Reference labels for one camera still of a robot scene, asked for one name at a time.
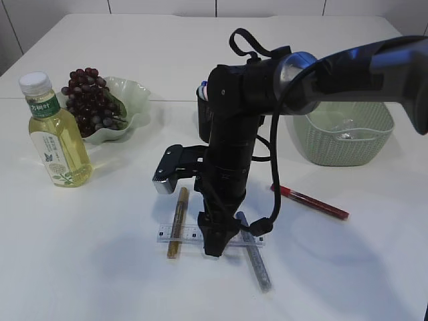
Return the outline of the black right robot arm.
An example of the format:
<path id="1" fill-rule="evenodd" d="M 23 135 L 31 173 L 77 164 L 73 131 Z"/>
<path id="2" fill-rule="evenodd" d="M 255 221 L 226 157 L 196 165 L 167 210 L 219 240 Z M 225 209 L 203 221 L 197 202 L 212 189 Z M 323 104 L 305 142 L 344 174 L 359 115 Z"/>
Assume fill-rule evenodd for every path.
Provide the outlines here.
<path id="1" fill-rule="evenodd" d="M 427 133 L 427 38 L 402 36 L 334 53 L 322 59 L 289 47 L 268 51 L 249 33 L 243 66 L 219 65 L 199 99 L 212 113 L 203 170 L 195 184 L 203 196 L 198 216 L 207 255 L 219 257 L 243 230 L 234 215 L 246 184 L 261 120 L 271 116 L 272 180 L 279 182 L 278 119 L 303 116 L 322 102 L 396 102 L 414 129 Z"/>

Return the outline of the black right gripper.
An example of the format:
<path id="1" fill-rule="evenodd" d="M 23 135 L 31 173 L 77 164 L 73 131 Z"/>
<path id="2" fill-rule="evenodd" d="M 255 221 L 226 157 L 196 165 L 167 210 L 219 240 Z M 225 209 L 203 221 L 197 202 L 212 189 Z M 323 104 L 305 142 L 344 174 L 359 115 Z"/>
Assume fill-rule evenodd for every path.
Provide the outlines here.
<path id="1" fill-rule="evenodd" d="M 246 195 L 245 179 L 222 179 L 199 173 L 194 188 L 203 196 L 204 211 L 197 218 L 203 234 L 205 255 L 221 257 L 229 240 L 247 231 L 235 213 Z"/>

